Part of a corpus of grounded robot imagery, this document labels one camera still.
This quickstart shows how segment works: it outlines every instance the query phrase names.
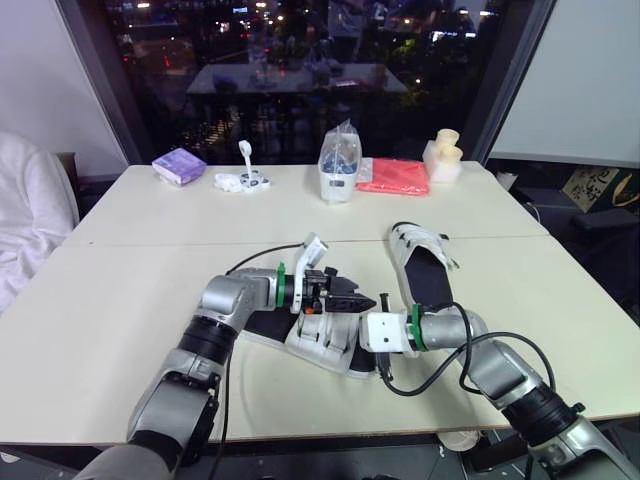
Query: white sandal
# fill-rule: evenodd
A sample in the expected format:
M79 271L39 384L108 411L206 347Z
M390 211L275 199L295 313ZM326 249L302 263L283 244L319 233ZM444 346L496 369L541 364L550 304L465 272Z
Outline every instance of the white sandal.
M415 223L398 222L391 227L389 247L407 308L453 301L447 271L459 266L447 255L440 235Z

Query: white wall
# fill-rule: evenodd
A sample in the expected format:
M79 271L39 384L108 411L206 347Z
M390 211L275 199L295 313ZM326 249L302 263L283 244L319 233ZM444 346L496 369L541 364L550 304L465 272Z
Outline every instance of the white wall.
M76 152L80 176L127 166L54 0L0 2L0 129Z
M640 167L640 1L558 0L491 152Z

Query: black cable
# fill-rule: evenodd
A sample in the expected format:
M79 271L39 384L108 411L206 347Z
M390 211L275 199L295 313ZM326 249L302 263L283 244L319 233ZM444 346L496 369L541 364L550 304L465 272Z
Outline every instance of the black cable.
M538 354L538 356L540 357L540 360L542 360L542 363L544 364L544 368L547 371L547 376L549 377L549 387L551 388L551 390L555 391L556 379L555 379L555 375L553 374L553 369L551 368L551 364L549 363L549 360L547 359L544 352L540 349L540 347L538 347L538 345L536 345L533 342L533 340L529 340L527 337L523 335L519 335L517 333L512 333L512 332L491 332L491 333L485 333L484 335L480 335L479 337L472 339L471 345L475 345L485 340L489 340L491 338L498 338L498 337L515 338L516 340L520 340L521 342L524 342L527 345L529 345L531 348L533 348L535 352ZM399 388L394 387L393 385L391 385L391 381L389 380L386 373L383 373L383 372L381 372L382 381L387 386L387 388L389 388L389 390L391 390L393 393L397 395L401 395L403 397L413 397L416 395L420 395L427 388L429 388L433 384L433 382L435 382L440 377L440 375L442 375L445 369L449 365L451 365L451 363L456 358L458 358L458 355L460 355L466 348L467 348L466 343L464 345L459 346L451 355L447 357L447 359L444 362L442 362L442 364L440 364L437 370L433 372L433 374L429 378L427 378L427 380L422 385L420 385L419 387L413 390L406 391L406 390L400 390Z
M262 250L261 252L255 253L253 255L251 255L250 257L245 258L244 260L242 260L241 262L237 263L236 265L234 265L232 268L230 268L229 270L227 270L226 275L229 275L231 272L237 270L238 268L240 268L242 265L244 265L247 262L250 262L251 260L258 258L262 255L265 255L267 253L271 253L271 252L277 252L278 250L285 250L288 248L298 248L300 246L304 245L303 243L295 243L295 244L291 244L291 245L280 245L278 247L273 247L273 248L268 248L266 250ZM229 426L229 383L231 382L231 356L233 354L233 347L231 347L231 351L229 352L229 357L227 358L227 371L226 371L226 378L224 381L224 420L222 423L222 436L220 437L220 443L218 444L218 451L216 452L216 458L213 461L213 466L211 467L211 471L209 472L209 476L207 477L208 480L212 480L213 477L215 476L216 472L218 471L218 466L220 465L220 461L222 460L222 454L224 452L224 445L225 442L227 441L227 428Z
M218 466L220 465L220 461L222 460L222 453L224 452L224 444L227 441L227 427L229 426L229 382L231 381L231 355L233 354L233 347L229 352L229 357L227 358L227 373L226 378L224 380L224 420L222 422L222 436L220 437L220 443L218 444L218 451L216 453L216 459L213 462L213 467L211 467L211 471L209 472L208 480L212 480L216 472L218 471Z
M527 464L524 467L524 480L531 480L531 473L533 472L533 455L527 455Z
M286 250L287 248L298 248L298 247L301 247L302 245L304 245L304 243L293 243L293 244L290 244L290 245L280 245L279 247L268 248L268 249L263 250L261 252L255 253L255 254L251 255L250 257L245 258L240 263L236 264L234 267L232 267L231 269L227 270L226 274L229 275L231 272L237 270L238 268L240 268L245 263L250 262L254 258L258 258L258 257L260 257L262 255L267 254L267 253L277 252L278 250Z
M473 337L471 336L471 322L469 321L469 317L467 316L466 310L462 307L462 305L460 305L457 302L450 302L447 304L438 305L438 307L436 307L434 310L439 311L439 310L442 310L443 308L450 308L450 307L455 307L460 312L460 316L462 317L462 321L464 322L464 329L466 334L465 336L466 355L464 358L464 364L462 365L462 373L460 373L460 378L458 378L458 384L460 385L460 388L462 388L466 392L474 393L476 395L482 395L482 392L480 390L476 388L468 387L465 384L465 380L467 378L467 375L469 374L469 367L471 367L471 353L473 351L473 349L471 348L471 340L473 339Z

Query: red cloth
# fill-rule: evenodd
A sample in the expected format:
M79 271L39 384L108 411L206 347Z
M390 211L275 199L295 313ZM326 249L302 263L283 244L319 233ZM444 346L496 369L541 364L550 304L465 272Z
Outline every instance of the red cloth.
M413 196L429 193L429 181L424 162L374 158L372 165L371 182L357 183L358 190Z

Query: green ring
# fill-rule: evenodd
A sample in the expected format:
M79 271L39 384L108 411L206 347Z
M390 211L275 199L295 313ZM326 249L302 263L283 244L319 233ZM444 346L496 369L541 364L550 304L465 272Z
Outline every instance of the green ring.
M425 347L424 342L422 341L420 317L422 317L422 306L416 303L411 306L411 325L409 326L409 331L411 332L411 335L413 335L413 341L416 342L416 348L421 352L426 352L427 347Z
M276 307L284 307L284 286L285 286L285 268L284 263L280 262L278 265L278 279L276 284Z

